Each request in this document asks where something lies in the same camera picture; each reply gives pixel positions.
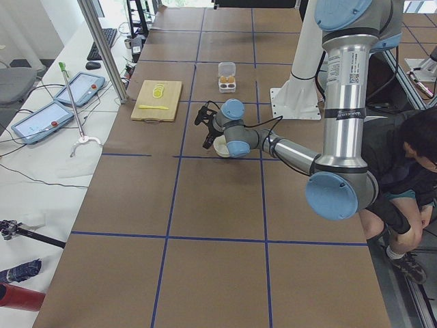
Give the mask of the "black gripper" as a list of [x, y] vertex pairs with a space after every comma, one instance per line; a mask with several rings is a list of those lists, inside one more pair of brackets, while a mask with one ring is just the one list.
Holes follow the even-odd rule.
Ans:
[[216, 123], [215, 117], [202, 120], [202, 122], [208, 127], [208, 134], [203, 142], [203, 148], [210, 148], [214, 140], [222, 135], [222, 128]]

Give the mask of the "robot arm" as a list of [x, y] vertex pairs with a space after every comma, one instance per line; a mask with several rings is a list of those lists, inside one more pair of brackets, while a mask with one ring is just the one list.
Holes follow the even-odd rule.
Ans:
[[218, 111], [198, 111], [195, 123], [208, 127], [204, 147], [221, 136], [233, 158], [260, 149], [305, 173], [307, 202], [326, 219], [347, 219], [367, 208], [378, 195], [376, 178], [361, 156], [369, 58], [399, 44], [403, 10], [402, 1], [308, 3], [290, 78], [270, 99], [272, 112], [282, 118], [317, 114], [318, 66], [327, 65], [321, 153], [269, 128], [247, 126], [244, 105], [236, 99]]

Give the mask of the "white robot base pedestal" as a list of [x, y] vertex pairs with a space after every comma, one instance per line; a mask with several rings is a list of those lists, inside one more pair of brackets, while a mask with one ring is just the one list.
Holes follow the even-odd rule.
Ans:
[[289, 79], [270, 90], [272, 114], [285, 120], [320, 120], [315, 76], [323, 60], [322, 30], [315, 21], [317, 0], [309, 0]]

